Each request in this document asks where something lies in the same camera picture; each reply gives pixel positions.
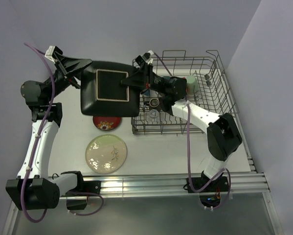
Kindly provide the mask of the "dark brown mug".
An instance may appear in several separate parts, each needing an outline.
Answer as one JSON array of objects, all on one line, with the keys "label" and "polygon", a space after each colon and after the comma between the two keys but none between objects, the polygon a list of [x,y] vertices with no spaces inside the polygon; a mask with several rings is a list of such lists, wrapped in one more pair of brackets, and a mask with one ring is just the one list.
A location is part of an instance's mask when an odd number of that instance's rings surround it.
[{"label": "dark brown mug", "polygon": [[158,98],[151,98],[150,100],[144,101],[144,106],[148,107],[149,110],[156,109],[160,110],[160,102]]}]

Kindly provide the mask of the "clear glass cup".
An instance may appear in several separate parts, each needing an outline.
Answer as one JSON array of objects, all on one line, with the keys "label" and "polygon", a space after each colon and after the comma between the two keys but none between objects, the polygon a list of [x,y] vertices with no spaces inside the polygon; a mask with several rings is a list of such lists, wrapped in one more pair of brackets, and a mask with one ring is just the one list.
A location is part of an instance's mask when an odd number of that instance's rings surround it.
[{"label": "clear glass cup", "polygon": [[150,122],[158,122],[159,112],[156,109],[152,109],[149,111],[149,121]]}]

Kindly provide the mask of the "black floral square plate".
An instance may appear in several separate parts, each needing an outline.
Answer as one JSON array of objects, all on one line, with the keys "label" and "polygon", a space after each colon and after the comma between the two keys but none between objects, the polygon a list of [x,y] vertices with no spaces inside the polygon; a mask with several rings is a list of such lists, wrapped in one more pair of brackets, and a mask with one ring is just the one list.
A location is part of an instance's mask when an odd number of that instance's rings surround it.
[{"label": "black floral square plate", "polygon": [[122,63],[92,61],[81,73],[81,113],[96,117],[136,117],[140,91],[121,84],[136,72]]}]

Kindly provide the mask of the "light green cup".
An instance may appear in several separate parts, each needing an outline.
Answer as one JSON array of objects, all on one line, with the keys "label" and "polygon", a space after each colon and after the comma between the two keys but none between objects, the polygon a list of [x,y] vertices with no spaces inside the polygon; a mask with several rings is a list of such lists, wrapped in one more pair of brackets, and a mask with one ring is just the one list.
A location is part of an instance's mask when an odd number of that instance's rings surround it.
[{"label": "light green cup", "polygon": [[199,90],[199,84],[195,76],[190,75],[186,77],[187,94],[195,94]]}]

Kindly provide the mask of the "red floral round plate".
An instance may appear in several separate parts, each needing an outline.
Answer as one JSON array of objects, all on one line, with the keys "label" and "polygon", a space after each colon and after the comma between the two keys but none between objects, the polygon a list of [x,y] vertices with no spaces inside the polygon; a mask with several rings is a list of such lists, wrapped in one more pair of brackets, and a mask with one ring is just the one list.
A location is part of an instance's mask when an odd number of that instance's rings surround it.
[{"label": "red floral round plate", "polygon": [[93,117],[92,122],[101,131],[112,131],[122,122],[121,117]]}]

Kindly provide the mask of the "large cream round plate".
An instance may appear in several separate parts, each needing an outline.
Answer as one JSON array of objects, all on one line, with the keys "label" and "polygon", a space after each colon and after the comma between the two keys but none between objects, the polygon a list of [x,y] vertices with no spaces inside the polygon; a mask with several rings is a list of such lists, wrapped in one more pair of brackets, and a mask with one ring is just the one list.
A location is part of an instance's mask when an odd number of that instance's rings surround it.
[{"label": "large cream round plate", "polygon": [[109,174],[122,167],[127,154],[127,146],[122,138],[105,134],[89,142],[85,150],[85,160],[95,173]]}]

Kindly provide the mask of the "blue ceramic bowl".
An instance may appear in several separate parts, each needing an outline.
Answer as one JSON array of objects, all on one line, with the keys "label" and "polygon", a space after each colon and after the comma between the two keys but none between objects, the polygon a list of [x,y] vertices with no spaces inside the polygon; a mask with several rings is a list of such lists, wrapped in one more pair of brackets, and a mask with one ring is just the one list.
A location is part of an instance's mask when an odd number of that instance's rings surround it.
[{"label": "blue ceramic bowl", "polygon": [[146,97],[150,97],[150,91],[149,90],[146,90],[144,93],[143,93],[144,96]]}]

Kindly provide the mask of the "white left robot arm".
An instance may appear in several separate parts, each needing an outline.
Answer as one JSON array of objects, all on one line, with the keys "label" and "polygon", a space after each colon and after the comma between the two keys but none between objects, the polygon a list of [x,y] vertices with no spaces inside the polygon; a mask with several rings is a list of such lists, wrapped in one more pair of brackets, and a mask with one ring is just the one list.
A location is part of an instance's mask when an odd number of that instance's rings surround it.
[{"label": "white left robot arm", "polygon": [[53,54],[56,71],[44,82],[25,81],[21,95],[31,110],[32,132],[24,163],[17,177],[8,180],[6,191],[21,211],[47,210],[58,205],[66,193],[80,195],[85,183],[80,171],[48,177],[50,153],[63,117],[62,104],[54,98],[69,86],[80,88],[75,78],[91,64],[90,59],[76,59]]}]

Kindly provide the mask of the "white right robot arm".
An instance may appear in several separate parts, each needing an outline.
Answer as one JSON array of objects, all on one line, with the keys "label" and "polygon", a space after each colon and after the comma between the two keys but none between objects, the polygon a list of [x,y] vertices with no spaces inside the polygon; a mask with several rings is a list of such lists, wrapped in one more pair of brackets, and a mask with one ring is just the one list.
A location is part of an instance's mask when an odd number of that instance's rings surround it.
[{"label": "white right robot arm", "polygon": [[145,62],[121,83],[140,91],[149,89],[160,93],[159,104],[164,112],[186,120],[187,129],[194,125],[206,134],[210,157],[201,182],[205,190],[213,190],[219,183],[218,177],[225,170],[227,160],[242,144],[233,116],[230,113],[213,113],[190,102],[185,78],[158,76],[153,72],[153,66]]}]

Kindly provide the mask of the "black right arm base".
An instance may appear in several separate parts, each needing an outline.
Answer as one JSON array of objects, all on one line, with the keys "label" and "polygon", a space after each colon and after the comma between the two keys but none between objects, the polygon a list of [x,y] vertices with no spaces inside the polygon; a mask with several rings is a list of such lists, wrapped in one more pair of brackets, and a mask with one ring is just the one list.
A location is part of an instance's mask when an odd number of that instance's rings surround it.
[{"label": "black right arm base", "polygon": [[200,190],[202,193],[208,193],[208,195],[200,195],[200,205],[206,210],[211,211],[217,209],[230,198],[231,193],[231,176],[224,176],[223,173],[220,176],[208,182],[209,178],[203,173],[200,177],[191,178],[191,182],[195,191]]}]

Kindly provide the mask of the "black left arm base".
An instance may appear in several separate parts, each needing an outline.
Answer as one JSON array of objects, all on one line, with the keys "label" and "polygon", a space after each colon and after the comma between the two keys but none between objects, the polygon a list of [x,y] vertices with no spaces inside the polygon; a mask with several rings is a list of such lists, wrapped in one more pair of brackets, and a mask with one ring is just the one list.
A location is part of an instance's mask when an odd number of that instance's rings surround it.
[{"label": "black left arm base", "polygon": [[69,212],[83,211],[90,202],[90,199],[98,199],[99,208],[104,200],[100,195],[101,181],[84,181],[81,189],[71,189],[63,197],[66,199],[66,208]]}]

